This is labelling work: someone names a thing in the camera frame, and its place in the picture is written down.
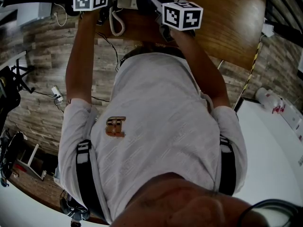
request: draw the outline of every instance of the orange logo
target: orange logo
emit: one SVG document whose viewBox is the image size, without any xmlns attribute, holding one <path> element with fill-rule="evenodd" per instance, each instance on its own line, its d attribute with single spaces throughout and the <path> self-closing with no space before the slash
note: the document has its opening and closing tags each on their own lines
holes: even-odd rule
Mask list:
<svg viewBox="0 0 303 227">
<path fill-rule="evenodd" d="M 124 137 L 125 134 L 122 132 L 122 122 L 126 120 L 126 117 L 110 117 L 106 121 L 106 134 L 112 137 Z"/>
</svg>

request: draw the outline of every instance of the shoulder strap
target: shoulder strap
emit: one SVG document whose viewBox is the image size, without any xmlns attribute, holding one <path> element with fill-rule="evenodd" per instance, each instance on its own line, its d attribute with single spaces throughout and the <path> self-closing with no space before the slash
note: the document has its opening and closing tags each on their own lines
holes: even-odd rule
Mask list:
<svg viewBox="0 0 303 227">
<path fill-rule="evenodd" d="M 85 140 L 77 146 L 76 169 L 82 201 L 86 208 L 107 223 L 97 195 L 89 150 L 90 140 Z"/>
<path fill-rule="evenodd" d="M 221 181 L 219 192 L 232 196 L 236 188 L 235 154 L 230 141 L 220 135 Z"/>
</svg>

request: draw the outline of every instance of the white cable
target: white cable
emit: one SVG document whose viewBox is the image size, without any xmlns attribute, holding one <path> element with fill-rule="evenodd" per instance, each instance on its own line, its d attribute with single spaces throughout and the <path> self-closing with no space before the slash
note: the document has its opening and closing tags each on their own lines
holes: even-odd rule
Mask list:
<svg viewBox="0 0 303 227">
<path fill-rule="evenodd" d="M 123 9 L 120 9 L 120 10 L 116 11 L 116 13 L 121 12 L 122 10 L 123 10 Z"/>
<path fill-rule="evenodd" d="M 64 24 L 62 24 L 62 25 L 59 23 L 58 16 L 57 16 L 57 12 L 54 13 L 54 15 L 55 15 L 55 17 L 56 17 L 56 19 L 57 19 L 58 25 L 62 27 L 62 26 L 64 26 L 64 25 L 66 24 L 66 21 L 67 21 L 67 13 L 66 13 L 65 8 L 64 8 L 63 6 L 61 6 L 60 4 L 57 4 L 57 3 L 54 3 L 54 4 L 57 5 L 57 6 L 60 6 L 61 8 L 64 9 L 64 12 L 65 12 L 66 17 L 65 17 L 65 22 L 64 22 Z"/>
<path fill-rule="evenodd" d="M 222 60 L 222 61 L 220 62 L 220 64 L 219 64 L 219 66 L 217 67 L 217 69 L 220 69 L 220 67 L 221 67 L 221 65 L 222 65 L 223 62 L 224 62 L 224 60 Z"/>
<path fill-rule="evenodd" d="M 123 22 L 123 20 L 121 18 L 119 18 L 119 16 L 116 14 L 114 10 L 114 7 L 111 7 L 109 9 L 109 23 L 110 23 L 110 30 L 112 31 L 112 34 L 114 36 L 121 36 L 124 34 L 125 32 L 125 23 Z M 121 31 L 119 33 L 115 32 L 115 28 L 114 28 L 114 22 L 113 22 L 113 17 L 121 24 Z"/>
</svg>

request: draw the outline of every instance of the wooden table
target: wooden table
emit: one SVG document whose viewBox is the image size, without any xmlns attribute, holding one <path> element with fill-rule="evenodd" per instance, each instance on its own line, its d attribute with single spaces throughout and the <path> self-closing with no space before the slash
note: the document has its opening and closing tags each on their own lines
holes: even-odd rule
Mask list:
<svg viewBox="0 0 303 227">
<path fill-rule="evenodd" d="M 216 58 L 250 70 L 261 36 L 265 0 L 188 0 L 204 8 L 201 29 L 196 39 Z M 126 25 L 121 39 L 168 44 L 159 33 L 156 16 L 143 16 L 137 10 L 124 9 L 118 15 Z M 98 32 L 113 38 L 109 21 Z"/>
</svg>

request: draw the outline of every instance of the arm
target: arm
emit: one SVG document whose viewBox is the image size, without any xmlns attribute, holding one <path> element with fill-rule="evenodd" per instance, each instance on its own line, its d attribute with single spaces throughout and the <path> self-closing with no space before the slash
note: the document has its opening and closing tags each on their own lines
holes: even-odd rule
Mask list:
<svg viewBox="0 0 303 227">
<path fill-rule="evenodd" d="M 232 146 L 236 164 L 236 188 L 238 192 L 244 185 L 247 172 L 247 151 L 245 140 L 241 132 L 238 117 L 231 108 L 217 107 L 212 112 L 212 117 L 217 121 L 220 135 L 227 138 Z"/>
<path fill-rule="evenodd" d="M 178 30 L 171 30 L 170 34 L 184 54 L 201 91 L 212 99 L 214 108 L 230 107 L 224 79 L 201 46 L 190 34 Z"/>
<path fill-rule="evenodd" d="M 62 187 L 84 206 L 78 185 L 76 156 L 77 146 L 87 139 L 95 123 L 97 110 L 83 99 L 74 98 L 65 108 L 59 145 L 58 166 Z"/>
<path fill-rule="evenodd" d="M 79 22 L 74 46 L 66 69 L 67 101 L 80 98 L 91 104 L 94 66 L 94 38 L 99 10 L 85 13 Z"/>
</svg>

